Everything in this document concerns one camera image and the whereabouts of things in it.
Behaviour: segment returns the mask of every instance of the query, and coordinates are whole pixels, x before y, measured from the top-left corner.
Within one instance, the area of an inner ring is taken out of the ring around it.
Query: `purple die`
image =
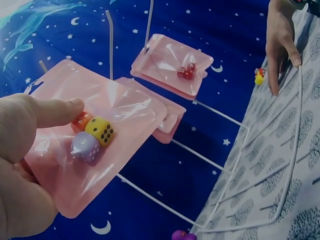
[[[91,163],[100,150],[99,141],[91,134],[81,131],[75,135],[71,144],[71,155]]]

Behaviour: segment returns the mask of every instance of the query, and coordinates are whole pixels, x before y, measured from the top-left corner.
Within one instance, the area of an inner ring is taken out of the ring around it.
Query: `pink plastic tray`
[[[175,102],[151,91],[145,86],[141,85],[133,78],[121,77],[116,82],[125,85],[129,88],[135,89],[139,92],[148,94],[151,98],[164,103],[167,107],[167,115],[163,121],[161,121],[158,128],[153,132],[153,136],[163,144],[169,144],[179,126],[181,119],[187,111],[184,107],[176,104]]]
[[[165,35],[154,34],[147,45],[147,52],[141,50],[133,62],[131,75],[142,78],[188,100],[194,100],[202,80],[207,76],[205,70],[214,59],[190,46]],[[194,78],[191,80],[177,76],[180,67],[195,62]]]
[[[41,82],[33,97],[40,100],[82,98],[85,111],[110,121],[116,132],[111,145],[100,152],[94,164],[88,164],[71,157],[70,146],[75,134],[70,124],[37,130],[25,160],[61,214],[75,218],[159,127],[167,108],[143,92],[70,60],[57,64],[36,85]]]

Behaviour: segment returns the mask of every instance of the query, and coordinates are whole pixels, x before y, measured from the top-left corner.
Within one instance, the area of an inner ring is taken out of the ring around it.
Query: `dice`
[[[90,113],[83,111],[72,123],[71,128],[75,133],[84,132],[88,122],[93,118]]]
[[[88,122],[85,132],[94,136],[102,147],[109,146],[115,136],[111,123],[99,116],[95,116]]]
[[[186,69],[191,71],[191,72],[196,71],[196,63],[194,61],[188,63],[188,65],[186,66]]]
[[[176,72],[176,74],[177,74],[178,77],[184,78],[186,71],[187,70],[182,66],[182,67],[178,68],[178,71]]]
[[[71,155],[91,163],[100,150],[99,141],[91,134],[81,131],[75,135],[71,143]]]
[[[190,70],[186,70],[183,77],[185,79],[191,80],[194,78],[194,72]]]

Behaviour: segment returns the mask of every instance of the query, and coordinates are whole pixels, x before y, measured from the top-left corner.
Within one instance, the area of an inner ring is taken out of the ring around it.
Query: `hand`
[[[84,109],[80,99],[36,100],[26,94],[0,98],[0,239],[39,234],[58,211],[50,195],[21,161],[37,128],[63,126]]]
[[[284,71],[288,57],[296,68],[301,65],[300,54],[294,43],[294,12],[295,9],[284,0],[271,0],[269,3],[265,51],[268,85],[273,95],[279,93],[279,73]]]

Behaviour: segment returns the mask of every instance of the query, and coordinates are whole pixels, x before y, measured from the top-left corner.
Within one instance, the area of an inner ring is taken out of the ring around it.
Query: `yellow and red dice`
[[[93,118],[90,113],[83,111],[72,123],[71,127],[75,133],[84,132],[88,122]]]
[[[111,123],[102,117],[93,117],[86,125],[85,132],[94,136],[102,147],[107,147],[115,136]]]

